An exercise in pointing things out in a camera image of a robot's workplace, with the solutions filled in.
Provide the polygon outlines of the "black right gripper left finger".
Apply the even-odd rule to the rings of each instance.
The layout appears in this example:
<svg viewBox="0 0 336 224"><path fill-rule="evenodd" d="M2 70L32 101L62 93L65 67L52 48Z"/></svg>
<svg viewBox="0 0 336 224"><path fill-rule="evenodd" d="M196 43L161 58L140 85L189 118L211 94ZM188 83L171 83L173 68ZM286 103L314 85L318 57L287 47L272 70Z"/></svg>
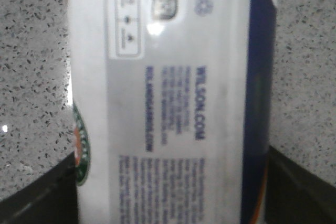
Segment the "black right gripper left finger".
<svg viewBox="0 0 336 224"><path fill-rule="evenodd" d="M1 201L1 223L78 223L74 153Z"/></svg>

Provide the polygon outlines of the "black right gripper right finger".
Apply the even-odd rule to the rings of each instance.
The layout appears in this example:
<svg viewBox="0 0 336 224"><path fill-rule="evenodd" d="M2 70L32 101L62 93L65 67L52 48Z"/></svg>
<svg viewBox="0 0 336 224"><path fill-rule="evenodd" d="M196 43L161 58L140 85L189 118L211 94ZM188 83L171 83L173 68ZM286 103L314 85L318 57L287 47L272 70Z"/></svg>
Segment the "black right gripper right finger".
<svg viewBox="0 0 336 224"><path fill-rule="evenodd" d="M266 223L335 224L335 187L269 149Z"/></svg>

